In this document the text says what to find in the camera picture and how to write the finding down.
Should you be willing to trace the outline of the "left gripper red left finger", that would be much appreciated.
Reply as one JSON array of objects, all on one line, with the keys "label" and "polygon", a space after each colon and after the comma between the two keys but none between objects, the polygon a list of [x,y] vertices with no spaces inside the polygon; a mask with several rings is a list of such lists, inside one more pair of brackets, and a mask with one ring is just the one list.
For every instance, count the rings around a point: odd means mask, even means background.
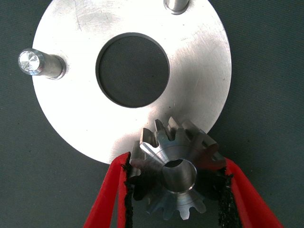
[{"label": "left gripper red left finger", "polygon": [[84,223],[85,228],[109,228],[115,199],[117,202],[117,227],[133,227],[132,187],[127,181],[131,171],[130,152],[116,157],[110,164],[100,191]]}]

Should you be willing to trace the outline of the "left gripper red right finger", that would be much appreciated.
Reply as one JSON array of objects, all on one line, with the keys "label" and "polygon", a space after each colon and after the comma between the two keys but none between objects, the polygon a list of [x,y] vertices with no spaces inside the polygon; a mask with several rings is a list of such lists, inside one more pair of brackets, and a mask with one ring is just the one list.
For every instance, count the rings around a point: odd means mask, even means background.
[{"label": "left gripper red right finger", "polygon": [[226,158],[226,183],[219,200],[221,228],[282,228],[244,172]]}]

